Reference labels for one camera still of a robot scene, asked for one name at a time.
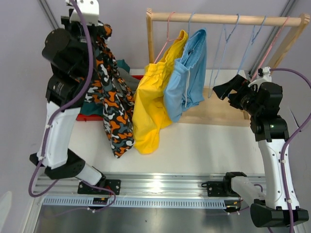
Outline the light blue shorts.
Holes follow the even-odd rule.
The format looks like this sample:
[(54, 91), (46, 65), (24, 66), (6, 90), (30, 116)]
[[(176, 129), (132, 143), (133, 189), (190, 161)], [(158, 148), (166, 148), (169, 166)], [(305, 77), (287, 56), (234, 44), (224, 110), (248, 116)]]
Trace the light blue shorts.
[(164, 105), (172, 122), (178, 122), (191, 107), (204, 101), (207, 65), (207, 30), (201, 28), (186, 42), (164, 90)]

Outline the camouflage patterned shorts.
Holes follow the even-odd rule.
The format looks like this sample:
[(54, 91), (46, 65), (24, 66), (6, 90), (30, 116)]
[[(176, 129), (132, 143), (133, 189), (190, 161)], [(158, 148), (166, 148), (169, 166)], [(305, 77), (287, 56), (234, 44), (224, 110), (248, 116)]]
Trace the camouflage patterned shorts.
[(119, 76), (117, 61), (109, 47), (94, 48), (94, 62), (85, 102), (102, 107), (104, 131), (114, 156), (120, 158), (134, 145), (134, 95)]

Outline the grey shorts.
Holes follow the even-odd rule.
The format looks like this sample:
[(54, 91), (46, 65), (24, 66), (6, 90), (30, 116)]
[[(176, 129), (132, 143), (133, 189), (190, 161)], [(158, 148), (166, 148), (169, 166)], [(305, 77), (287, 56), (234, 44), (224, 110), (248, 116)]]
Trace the grey shorts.
[(119, 76), (124, 80), (126, 85), (131, 89), (132, 93), (135, 93), (137, 87), (139, 85), (140, 80), (131, 76), (126, 70), (123, 68), (118, 68)]

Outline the dark green shorts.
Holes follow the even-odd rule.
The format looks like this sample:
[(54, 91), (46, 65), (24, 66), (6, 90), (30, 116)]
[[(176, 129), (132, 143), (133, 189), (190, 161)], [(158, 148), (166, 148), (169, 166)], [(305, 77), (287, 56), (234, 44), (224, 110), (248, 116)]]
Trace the dark green shorts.
[[(126, 61), (124, 59), (117, 60), (117, 67), (118, 68), (123, 68), (128, 73), (130, 72), (130, 67), (126, 63)], [(81, 108), (80, 113), (83, 114), (83, 115), (86, 115), (86, 116), (89, 116), (89, 115), (99, 115), (99, 116), (101, 116), (103, 114), (103, 109), (98, 104), (85, 102), (83, 104), (82, 108)]]

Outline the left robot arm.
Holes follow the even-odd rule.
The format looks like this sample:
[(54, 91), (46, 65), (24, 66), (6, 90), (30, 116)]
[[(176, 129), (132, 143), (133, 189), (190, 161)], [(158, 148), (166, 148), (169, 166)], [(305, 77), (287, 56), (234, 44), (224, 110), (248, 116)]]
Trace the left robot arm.
[(53, 75), (47, 85), (47, 118), (49, 135), (40, 150), (30, 155), (30, 161), (45, 167), (45, 174), (52, 180), (77, 178), (88, 183), (94, 194), (105, 190), (104, 175), (69, 149), (74, 122), (80, 113), (85, 96), (80, 96), (72, 106), (64, 105), (78, 96), (88, 75), (88, 47), (82, 24), (68, 16), (61, 17), (63, 28), (50, 32), (45, 41), (42, 56), (51, 63)]

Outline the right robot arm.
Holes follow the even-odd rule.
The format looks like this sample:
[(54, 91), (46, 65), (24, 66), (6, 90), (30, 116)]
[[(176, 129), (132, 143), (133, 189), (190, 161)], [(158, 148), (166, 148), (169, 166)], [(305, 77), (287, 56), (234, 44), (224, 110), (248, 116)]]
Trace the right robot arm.
[(293, 232), (295, 225), (309, 220), (309, 213), (300, 207), (291, 179), (288, 125), (278, 114), (282, 87), (271, 82), (270, 75), (252, 83), (236, 75), (213, 91), (219, 99), (228, 98), (230, 106), (251, 116), (250, 128), (261, 152), (266, 179), (266, 192), (262, 193), (246, 174), (228, 172), (222, 191), (228, 196), (236, 193), (247, 203), (256, 227), (288, 227)]

